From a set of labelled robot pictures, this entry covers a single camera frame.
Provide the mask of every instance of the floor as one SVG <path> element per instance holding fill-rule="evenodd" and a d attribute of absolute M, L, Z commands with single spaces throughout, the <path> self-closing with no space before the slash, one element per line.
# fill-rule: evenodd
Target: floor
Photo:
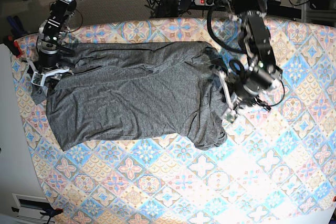
<path fill-rule="evenodd" d="M 49 3 L 54 0 L 0 0 L 0 41 L 10 34 L 6 21 L 8 15 L 18 15 L 24 27 L 30 33 L 36 32 L 40 24 L 48 17 Z M 104 24 L 126 20 L 144 20 L 150 11 L 144 7 L 145 0 L 84 0 L 78 3 L 78 9 L 84 16 L 83 25 Z M 191 17 L 201 17 L 202 12 L 193 11 Z M 74 17 L 73 26 L 80 24 L 80 17 Z"/>

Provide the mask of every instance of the tiled pattern fabric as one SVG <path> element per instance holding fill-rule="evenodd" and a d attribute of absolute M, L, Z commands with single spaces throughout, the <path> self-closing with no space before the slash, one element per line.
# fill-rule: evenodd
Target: tiled pattern fabric
<path fill-rule="evenodd" d="M 230 125 L 208 151 L 177 134 L 82 143 L 63 152 L 45 103 L 34 105 L 27 65 L 12 58 L 28 148 L 59 223 L 258 223 L 333 207 L 336 195 L 336 30 L 266 20 L 286 96 Z M 214 22 L 237 45 L 237 26 Z M 83 27 L 70 42 L 210 42 L 204 19 L 161 19 Z M 36 58 L 36 36 L 18 40 Z M 223 59 L 245 57 L 221 50 Z M 281 90 L 267 96 L 281 99 Z"/>

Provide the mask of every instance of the wire bundle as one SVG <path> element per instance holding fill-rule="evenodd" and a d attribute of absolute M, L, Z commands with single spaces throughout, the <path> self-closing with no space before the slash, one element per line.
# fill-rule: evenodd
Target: wire bundle
<path fill-rule="evenodd" d="M 295 7 L 295 6 L 300 6 L 300 5 L 304 5 L 304 4 L 306 4 L 306 3 L 309 3 L 309 2 L 310 2 L 310 0 L 307 0 L 307 1 L 303 2 L 303 3 L 299 3 L 299 4 L 293 4 L 293 2 L 292 2 L 291 0 L 288 0 L 288 1 L 289 1 L 289 3 L 291 4 L 291 6 L 292 6 L 292 7 Z"/>
<path fill-rule="evenodd" d="M 70 31 L 70 32 L 69 32 L 70 34 L 76 32 L 76 31 L 78 31 L 78 30 L 82 27 L 83 22 L 84 22 L 83 14 L 82 14 L 80 11 L 78 11 L 77 9 L 75 9 L 75 11 L 78 12 L 78 14 L 80 15 L 80 25 L 79 25 L 79 27 L 76 28 L 75 30 Z"/>
<path fill-rule="evenodd" d="M 267 0 L 263 0 L 263 1 L 264 1 L 264 8 L 265 8 L 265 11 L 266 11 L 267 10 Z M 242 50 L 240 48 L 233 48 L 233 47 L 227 45 L 224 41 L 222 41 L 221 39 L 219 39 L 218 37 L 215 36 L 215 34 L 212 30 L 212 12 L 215 11 L 215 10 L 216 10 L 216 7 L 213 6 L 207 13 L 207 30 L 208 30 L 208 33 L 209 33 L 210 37 L 216 43 L 218 43 L 222 48 L 224 48 L 228 51 L 238 53 L 238 54 L 246 54 L 246 50 Z M 244 66 L 242 65 L 242 63 L 239 60 L 231 60 L 229 62 L 229 65 L 230 65 L 231 69 L 233 70 L 233 72 L 236 73 L 240 77 L 240 80 L 242 82 L 245 82 L 246 73 L 245 73 L 245 69 L 244 69 Z M 285 86 L 284 86 L 282 81 L 281 81 L 281 85 L 282 85 L 282 89 L 283 89 L 283 94 L 282 94 L 281 100 L 276 104 L 269 105 L 266 102 L 261 101 L 259 97 L 247 99 L 246 101 L 243 101 L 243 103 L 250 104 L 250 105 L 257 104 L 257 105 L 259 105 L 259 106 L 261 106 L 261 107 L 263 107 L 267 110 L 270 110 L 271 107 L 277 106 L 285 98 L 285 95 L 286 95 L 285 94 Z"/>
<path fill-rule="evenodd" d="M 158 6 L 160 5 L 160 0 L 146 0 L 147 4 L 144 5 L 151 10 L 150 18 L 156 18 L 157 12 L 159 10 Z"/>

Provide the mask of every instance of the power strip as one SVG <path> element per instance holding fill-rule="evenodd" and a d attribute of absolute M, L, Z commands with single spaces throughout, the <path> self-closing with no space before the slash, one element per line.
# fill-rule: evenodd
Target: power strip
<path fill-rule="evenodd" d="M 200 5 L 200 6 L 212 6 L 212 5 L 215 5 L 216 1 L 220 1 L 220 0 L 194 0 L 195 5 Z"/>

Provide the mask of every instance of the black cable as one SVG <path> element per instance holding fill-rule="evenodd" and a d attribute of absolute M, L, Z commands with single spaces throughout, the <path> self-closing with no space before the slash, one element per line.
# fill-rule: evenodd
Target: black cable
<path fill-rule="evenodd" d="M 191 12 L 189 10 L 183 10 L 179 13 L 179 16 L 182 17 L 182 15 L 185 14 L 185 13 L 191 15 Z"/>
<path fill-rule="evenodd" d="M 281 81 L 281 85 L 282 85 L 282 90 L 283 90 L 283 94 L 282 94 L 282 98 L 280 99 L 280 101 L 276 104 L 272 104 L 272 105 L 268 105 L 268 107 L 274 107 L 276 105 L 279 105 L 285 98 L 285 95 L 286 95 L 286 91 L 285 91 L 285 85 L 283 84 L 283 81 Z"/>
<path fill-rule="evenodd" d="M 221 47 L 223 47 L 224 49 L 231 51 L 231 52 L 235 52 L 237 54 L 246 54 L 246 51 L 238 49 L 238 48 L 233 48 L 227 44 L 225 44 L 224 41 L 220 40 L 219 38 L 216 37 L 216 35 L 214 34 L 213 30 L 212 30 L 212 12 L 213 10 L 215 10 L 215 7 L 213 6 L 207 14 L 207 18 L 206 18 L 206 27 L 208 29 L 208 33 L 210 35 L 210 37 L 217 43 L 219 44 Z"/>
<path fill-rule="evenodd" d="M 288 1 L 289 1 L 289 3 L 292 5 L 292 7 L 294 7 L 294 6 L 300 6 L 300 5 L 304 5 L 304 4 L 308 3 L 308 2 L 310 2 L 310 0 L 308 0 L 308 1 L 303 2 L 303 3 L 300 3 L 300 4 L 293 4 L 291 0 L 288 0 Z"/>
<path fill-rule="evenodd" d="M 73 32 L 75 32 L 75 31 L 78 31 L 78 30 L 82 27 L 82 25 L 83 25 L 83 21 L 84 21 L 83 14 L 82 14 L 80 11 L 78 11 L 77 9 L 75 9 L 75 11 L 79 13 L 79 15 L 80 15 L 80 17 L 81 17 L 81 21 L 80 21 L 80 25 L 79 25 L 79 27 L 76 28 L 75 30 L 70 31 L 70 32 L 69 32 L 70 34 L 73 33 Z"/>
<path fill-rule="evenodd" d="M 285 98 L 286 91 L 285 91 L 285 85 L 283 84 L 283 81 L 281 81 L 281 85 L 282 85 L 282 90 L 283 90 L 284 93 L 282 94 L 282 98 L 281 98 L 281 100 L 280 100 L 279 102 L 277 102 L 276 104 L 267 105 L 267 104 L 262 104 L 262 103 L 258 102 L 258 100 L 256 99 L 256 103 L 257 103 L 259 106 L 264 107 L 264 108 L 267 108 L 267 107 L 271 108 L 271 107 L 277 106 L 277 105 L 279 105 L 280 103 L 282 103 L 282 101 L 283 101 L 284 98 Z"/>
<path fill-rule="evenodd" d="M 160 1 L 158 0 L 146 0 L 146 1 L 148 4 L 147 5 L 145 4 L 144 6 L 151 10 L 150 18 L 156 18 L 157 13 L 159 11 Z"/>

